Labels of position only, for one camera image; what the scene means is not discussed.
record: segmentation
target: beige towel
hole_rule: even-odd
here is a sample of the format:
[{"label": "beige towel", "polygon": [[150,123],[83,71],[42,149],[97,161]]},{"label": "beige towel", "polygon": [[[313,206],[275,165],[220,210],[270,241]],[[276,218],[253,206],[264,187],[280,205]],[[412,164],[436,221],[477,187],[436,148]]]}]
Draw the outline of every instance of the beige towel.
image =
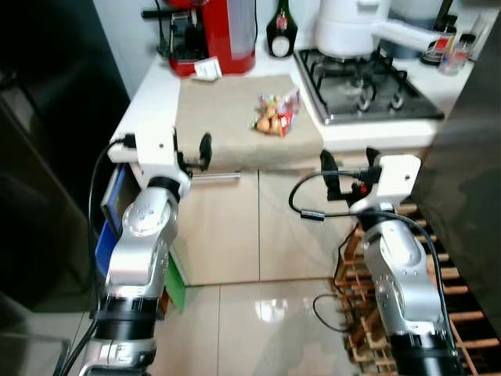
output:
[{"label": "beige towel", "polygon": [[251,130],[258,117],[258,96],[281,96],[293,87],[288,75],[182,80],[175,122],[179,149],[186,157],[197,158],[202,135],[209,132],[211,169],[266,168],[318,157],[322,138],[304,106],[284,138]]}]

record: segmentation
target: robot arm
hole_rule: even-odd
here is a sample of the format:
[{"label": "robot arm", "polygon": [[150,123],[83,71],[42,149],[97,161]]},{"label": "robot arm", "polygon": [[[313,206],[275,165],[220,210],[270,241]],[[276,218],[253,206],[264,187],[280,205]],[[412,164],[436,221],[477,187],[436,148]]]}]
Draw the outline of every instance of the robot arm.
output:
[{"label": "robot arm", "polygon": [[178,202],[189,192],[189,168],[204,170],[211,160],[208,134],[200,144],[200,162],[192,164],[177,151],[174,130],[163,139],[135,138],[142,191],[124,213],[79,376],[147,374],[156,352],[153,333],[177,235]]},{"label": "robot arm", "polygon": [[[364,259],[376,288],[377,306],[400,375],[462,375],[458,352],[442,314],[441,300],[427,276],[426,254],[401,220],[370,212],[395,213],[413,189],[420,160],[412,155],[381,156],[368,149],[364,183],[342,193],[337,177],[325,176],[328,200],[346,200],[366,231]],[[322,170],[337,170],[321,155]]]}]

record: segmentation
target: beige cabinet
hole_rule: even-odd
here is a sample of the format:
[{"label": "beige cabinet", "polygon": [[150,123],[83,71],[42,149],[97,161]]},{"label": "beige cabinet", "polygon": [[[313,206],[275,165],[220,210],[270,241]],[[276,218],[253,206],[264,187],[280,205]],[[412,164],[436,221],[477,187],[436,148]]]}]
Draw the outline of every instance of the beige cabinet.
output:
[{"label": "beige cabinet", "polygon": [[193,180],[179,203],[174,250],[187,283],[259,280],[258,173]]},{"label": "beige cabinet", "polygon": [[[321,278],[333,275],[337,247],[348,234],[352,219],[301,219],[289,208],[288,197],[305,170],[259,172],[259,227],[261,280]],[[318,208],[325,212],[346,212],[344,202],[326,201],[322,178],[307,182],[297,192],[299,208]]]}]

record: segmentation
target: black cable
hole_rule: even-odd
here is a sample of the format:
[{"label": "black cable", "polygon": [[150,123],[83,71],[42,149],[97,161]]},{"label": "black cable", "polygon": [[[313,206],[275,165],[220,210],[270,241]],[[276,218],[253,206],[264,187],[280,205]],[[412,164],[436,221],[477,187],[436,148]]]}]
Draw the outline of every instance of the black cable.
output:
[{"label": "black cable", "polygon": [[158,11],[158,34],[160,35],[160,43],[162,43],[165,41],[165,34],[164,34],[164,27],[162,26],[162,15],[158,0],[155,0],[155,5],[157,6],[157,11]]},{"label": "black cable", "polygon": [[254,46],[256,46],[258,40],[258,0],[254,0],[254,31]]},{"label": "black cable", "polygon": [[336,262],[336,269],[334,271],[334,279],[333,279],[333,285],[334,287],[339,291],[339,293],[341,295],[343,295],[345,298],[346,298],[346,302],[348,303],[349,307],[350,307],[350,312],[351,312],[351,317],[352,317],[352,321],[353,321],[353,324],[352,325],[349,325],[348,327],[344,328],[344,329],[340,329],[340,328],[337,328],[337,327],[333,327],[331,325],[329,325],[319,314],[317,308],[316,308],[316,303],[319,299],[321,298],[324,298],[324,297],[327,297],[327,296],[330,296],[331,298],[336,298],[336,295],[335,294],[320,294],[320,295],[317,295],[315,297],[315,299],[313,299],[313,313],[315,314],[315,316],[317,317],[317,319],[320,320],[320,322],[322,324],[324,324],[326,327],[328,327],[330,330],[332,331],[336,331],[337,333],[348,333],[350,332],[351,330],[353,330],[355,328],[355,322],[356,322],[356,319],[355,319],[355,310],[353,309],[353,305],[351,305],[351,302],[350,302],[350,299],[348,299],[348,297],[346,296],[346,294],[339,288],[339,286],[336,285],[336,277],[337,277],[337,272],[339,270],[339,265],[340,265],[340,262],[341,262],[341,249],[343,248],[343,246],[346,245],[346,243],[350,240],[350,238],[353,236],[353,234],[355,233],[355,230],[356,230],[356,226],[353,228],[352,231],[350,231],[350,233],[345,237],[345,239],[343,240],[343,242],[341,244],[339,244],[339,247],[337,247],[337,262]]},{"label": "black cable", "polygon": [[[296,205],[294,205],[294,196],[299,189],[300,186],[302,186],[305,182],[314,179],[315,177],[318,176],[330,176],[330,175],[342,175],[342,176],[351,176],[354,178],[358,178],[360,176],[359,173],[356,172],[341,172],[341,171],[322,171],[322,172],[317,172],[311,175],[305,176],[303,179],[301,179],[299,182],[296,183],[296,185],[293,187],[293,189],[290,192],[289,195],[289,206],[292,210],[294,210],[296,213],[299,213],[300,215],[303,215],[306,210],[301,210],[298,208]],[[406,223],[408,226],[416,229],[421,233],[421,235],[424,236],[426,239],[426,244],[428,246],[428,249],[430,250],[431,257],[433,258],[433,264],[435,268],[435,280],[437,283],[437,289],[438,289],[438,296],[440,298],[440,306],[442,309],[442,315],[444,317],[444,322],[445,322],[445,330],[447,331],[447,335],[449,336],[449,343],[451,345],[451,349],[455,350],[456,349],[456,343],[454,341],[454,337],[452,335],[452,326],[450,323],[449,315],[447,313],[447,306],[445,305],[445,294],[444,294],[444,286],[442,284],[442,274],[440,273],[440,263],[438,260],[438,255],[437,251],[433,245],[433,240],[431,239],[430,235],[428,232],[420,226],[418,223],[413,221],[410,218],[407,218],[403,215],[395,214],[395,213],[390,213],[388,211],[364,211],[360,213],[323,213],[321,211],[316,211],[316,210],[307,210],[309,218],[311,218],[313,215],[320,220],[323,220],[324,218],[340,218],[340,217],[372,217],[372,216],[382,216],[386,217],[389,219],[398,219],[400,221],[403,221]]]},{"label": "black cable", "polygon": [[[89,270],[92,276],[92,282],[94,283],[94,294],[96,297],[96,311],[101,309],[101,297],[100,297],[100,281],[97,274],[96,267],[96,256],[94,255],[94,248],[96,246],[96,239],[94,238],[94,225],[93,225],[93,217],[94,217],[94,185],[96,184],[96,176],[99,171],[99,166],[103,162],[103,158],[108,153],[108,150],[111,149],[113,145],[118,143],[124,143],[127,141],[127,137],[123,139],[115,139],[112,143],[109,143],[101,152],[96,159],[96,163],[94,164],[94,168],[92,170],[91,184],[88,189],[88,206],[87,206],[87,249],[88,249],[88,263]],[[61,370],[60,376],[67,376],[70,373],[72,366],[80,355],[81,351],[84,349],[87,342],[91,339],[94,330],[97,327],[97,320],[92,319],[90,326],[87,331],[84,333],[82,339],[79,341],[77,346],[73,349],[67,361],[64,363],[64,366]]]}]

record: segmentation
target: tile floor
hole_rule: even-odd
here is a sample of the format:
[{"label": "tile floor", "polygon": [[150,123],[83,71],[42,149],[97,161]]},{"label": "tile floor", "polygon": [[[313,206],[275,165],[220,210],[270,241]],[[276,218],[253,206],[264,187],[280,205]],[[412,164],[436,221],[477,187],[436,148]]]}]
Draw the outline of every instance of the tile floor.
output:
[{"label": "tile floor", "polygon": [[90,323],[87,312],[32,312],[1,292],[0,307],[1,376],[52,376],[63,344],[78,342]]},{"label": "tile floor", "polygon": [[[325,280],[191,287],[183,314],[157,323],[153,376],[351,376],[341,334],[314,316],[312,301],[329,292]],[[342,315],[319,301],[333,326]]]}]

